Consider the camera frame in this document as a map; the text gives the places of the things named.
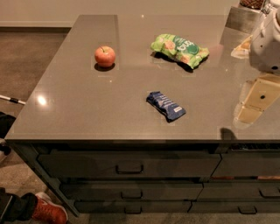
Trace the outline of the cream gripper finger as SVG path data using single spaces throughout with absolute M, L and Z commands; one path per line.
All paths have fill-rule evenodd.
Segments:
M 280 97 L 280 76 L 261 73 L 254 81 L 246 81 L 236 108 L 236 120 L 254 123 Z

